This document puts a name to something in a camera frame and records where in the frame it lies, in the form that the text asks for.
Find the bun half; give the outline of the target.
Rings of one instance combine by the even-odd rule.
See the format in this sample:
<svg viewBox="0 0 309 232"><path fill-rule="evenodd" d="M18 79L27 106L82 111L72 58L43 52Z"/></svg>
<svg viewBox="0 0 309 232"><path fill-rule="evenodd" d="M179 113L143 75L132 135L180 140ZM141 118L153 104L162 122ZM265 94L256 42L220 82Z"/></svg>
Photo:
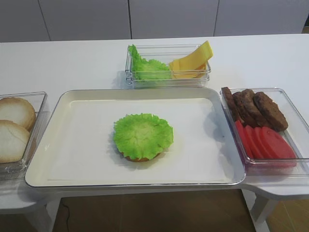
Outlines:
<svg viewBox="0 0 309 232"><path fill-rule="evenodd" d="M31 131L36 121L33 106L25 99L10 97L0 100L0 119L9 120Z"/></svg>
<svg viewBox="0 0 309 232"><path fill-rule="evenodd" d="M10 163L22 159L30 133L9 120L0 121L0 162Z"/></svg>

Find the clear lettuce and cheese box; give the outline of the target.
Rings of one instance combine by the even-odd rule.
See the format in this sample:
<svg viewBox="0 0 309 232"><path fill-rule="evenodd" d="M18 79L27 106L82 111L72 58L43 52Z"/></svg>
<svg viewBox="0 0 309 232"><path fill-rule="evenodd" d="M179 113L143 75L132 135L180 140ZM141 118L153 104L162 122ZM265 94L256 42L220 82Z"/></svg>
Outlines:
<svg viewBox="0 0 309 232"><path fill-rule="evenodd" d="M145 59L156 59L165 63L169 67L169 63L177 59L183 58L194 52L199 44L177 44L177 45L138 45L136 46L138 53ZM170 70L170 79L164 80L137 80L135 72L132 69L132 57L127 47L125 78L129 86L134 89L143 88L165 88L165 87L205 87L210 79L211 68L206 63L206 73L197 79L172 79Z"/></svg>

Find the green lettuce leaves in box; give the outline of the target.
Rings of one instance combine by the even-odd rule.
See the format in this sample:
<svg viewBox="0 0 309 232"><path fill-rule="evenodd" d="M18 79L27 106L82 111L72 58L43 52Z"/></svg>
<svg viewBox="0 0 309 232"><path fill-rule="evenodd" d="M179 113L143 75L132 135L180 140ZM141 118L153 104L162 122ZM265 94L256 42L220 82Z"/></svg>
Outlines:
<svg viewBox="0 0 309 232"><path fill-rule="evenodd" d="M139 53L135 45L129 45L128 51L132 57L132 71L137 80L164 80L170 79L170 69L156 59L147 60Z"/></svg>

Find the far bun half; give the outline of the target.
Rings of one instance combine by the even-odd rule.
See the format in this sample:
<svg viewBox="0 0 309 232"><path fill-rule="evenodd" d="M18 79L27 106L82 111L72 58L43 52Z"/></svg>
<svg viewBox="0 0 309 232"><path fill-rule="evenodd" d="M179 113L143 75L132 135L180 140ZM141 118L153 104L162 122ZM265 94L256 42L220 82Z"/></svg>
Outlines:
<svg viewBox="0 0 309 232"><path fill-rule="evenodd" d="M31 131L36 121L33 106L25 99L10 97L0 100L0 119L9 120Z"/></svg>

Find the leftmost brown meat patty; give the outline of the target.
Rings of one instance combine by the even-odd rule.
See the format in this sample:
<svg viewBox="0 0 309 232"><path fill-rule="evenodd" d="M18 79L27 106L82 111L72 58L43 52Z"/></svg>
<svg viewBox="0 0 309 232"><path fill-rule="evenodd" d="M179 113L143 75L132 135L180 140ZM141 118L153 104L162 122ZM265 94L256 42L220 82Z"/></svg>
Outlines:
<svg viewBox="0 0 309 232"><path fill-rule="evenodd" d="M230 110L230 113L232 115L233 120L240 121L241 125L244 123L243 119L241 118L238 108L234 102L232 93L228 87L222 87L221 88L222 95L225 97L225 101L227 103L227 106Z"/></svg>

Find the flat yellow cheese slice stack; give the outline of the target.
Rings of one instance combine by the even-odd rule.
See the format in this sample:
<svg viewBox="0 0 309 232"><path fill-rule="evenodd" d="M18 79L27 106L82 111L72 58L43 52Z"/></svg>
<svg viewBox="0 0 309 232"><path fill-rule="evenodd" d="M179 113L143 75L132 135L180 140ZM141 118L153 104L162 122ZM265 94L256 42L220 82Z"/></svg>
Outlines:
<svg viewBox="0 0 309 232"><path fill-rule="evenodd" d="M169 68L172 72L172 79L197 79L201 78L206 73L207 64L204 63L198 68L193 70L180 70L180 63L178 61L173 61L169 63Z"/></svg>

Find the green lettuce leaf on bun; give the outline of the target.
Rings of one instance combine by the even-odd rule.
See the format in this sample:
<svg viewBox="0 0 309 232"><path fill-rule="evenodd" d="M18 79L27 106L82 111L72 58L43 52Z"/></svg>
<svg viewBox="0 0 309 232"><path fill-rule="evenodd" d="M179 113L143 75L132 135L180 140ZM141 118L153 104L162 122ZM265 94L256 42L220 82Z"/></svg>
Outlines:
<svg viewBox="0 0 309 232"><path fill-rule="evenodd" d="M173 127L150 113L126 115L114 123L113 129L118 151L131 158L155 156L173 144Z"/></svg>

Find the clear bun box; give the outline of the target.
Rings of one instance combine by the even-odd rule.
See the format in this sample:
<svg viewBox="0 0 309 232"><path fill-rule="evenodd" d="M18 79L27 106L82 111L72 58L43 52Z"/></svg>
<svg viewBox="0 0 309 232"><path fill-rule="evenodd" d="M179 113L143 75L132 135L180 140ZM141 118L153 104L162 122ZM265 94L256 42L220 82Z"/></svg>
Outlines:
<svg viewBox="0 0 309 232"><path fill-rule="evenodd" d="M34 152L39 144L42 134L46 128L49 117L49 109L46 103L46 92L18 93L1 95L0 99L17 97L27 100L34 108L36 113L36 121L30 133L30 137L22 156L22 159L16 162L0 163L0 179L1 181L9 179L22 178L25 170L34 155Z"/></svg>

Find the near bun half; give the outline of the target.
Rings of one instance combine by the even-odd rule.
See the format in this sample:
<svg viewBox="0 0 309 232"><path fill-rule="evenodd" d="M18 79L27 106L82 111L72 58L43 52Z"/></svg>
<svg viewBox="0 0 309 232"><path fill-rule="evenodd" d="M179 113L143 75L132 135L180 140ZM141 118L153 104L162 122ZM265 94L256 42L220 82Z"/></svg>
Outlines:
<svg viewBox="0 0 309 232"><path fill-rule="evenodd" d="M0 121L0 162L10 163L22 159L30 133L9 120Z"/></svg>

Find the clear patty and tomato box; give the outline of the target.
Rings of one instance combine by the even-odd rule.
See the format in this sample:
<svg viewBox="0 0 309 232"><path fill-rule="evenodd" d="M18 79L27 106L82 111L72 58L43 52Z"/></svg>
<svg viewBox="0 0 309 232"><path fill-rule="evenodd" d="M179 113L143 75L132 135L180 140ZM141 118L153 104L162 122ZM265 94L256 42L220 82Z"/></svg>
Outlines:
<svg viewBox="0 0 309 232"><path fill-rule="evenodd" d="M245 89L230 89L231 93L242 92ZM254 93L264 92L279 107L284 114L288 128L284 131L276 131L293 149L295 159L251 159L247 156L243 147L235 121L222 95L223 109L232 130L234 140L242 158L248 175L308 175L309 174L309 126L295 108L287 94L280 88L254 88Z"/></svg>

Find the white metal serving tray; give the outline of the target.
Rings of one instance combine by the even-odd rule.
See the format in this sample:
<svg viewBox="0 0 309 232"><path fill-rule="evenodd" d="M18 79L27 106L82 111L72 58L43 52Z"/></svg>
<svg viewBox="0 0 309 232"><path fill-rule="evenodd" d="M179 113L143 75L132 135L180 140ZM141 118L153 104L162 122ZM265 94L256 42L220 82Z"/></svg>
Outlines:
<svg viewBox="0 0 309 232"><path fill-rule="evenodd" d="M172 127L173 144L130 162L112 140L114 123L152 113ZM64 93L27 168L35 188L172 188L241 183L246 175L218 93L210 88L97 89Z"/></svg>

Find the bottom bun under lettuce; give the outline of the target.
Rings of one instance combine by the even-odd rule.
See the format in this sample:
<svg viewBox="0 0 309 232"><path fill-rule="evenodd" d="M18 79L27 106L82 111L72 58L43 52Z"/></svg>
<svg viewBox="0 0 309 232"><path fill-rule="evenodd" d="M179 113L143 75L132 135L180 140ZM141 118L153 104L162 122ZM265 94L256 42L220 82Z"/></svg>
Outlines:
<svg viewBox="0 0 309 232"><path fill-rule="evenodd" d="M155 156L146 155L146 156L142 156L141 158L131 158L129 155L125 156L124 153L121 153L121 154L123 155L123 157L126 160L128 160L130 162L146 162L146 161L150 161L150 160L154 159L157 155L159 155L159 154L157 154Z"/></svg>

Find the upright yellow cheese slice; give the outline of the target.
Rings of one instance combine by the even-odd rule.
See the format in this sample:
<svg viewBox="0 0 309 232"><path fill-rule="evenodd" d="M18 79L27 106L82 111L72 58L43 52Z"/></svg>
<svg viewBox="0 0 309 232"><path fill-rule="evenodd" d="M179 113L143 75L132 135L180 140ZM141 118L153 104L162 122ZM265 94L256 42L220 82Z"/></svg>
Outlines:
<svg viewBox="0 0 309 232"><path fill-rule="evenodd" d="M205 41L194 52L179 59L179 65L182 70L195 70L205 65L213 56L213 51L209 41Z"/></svg>

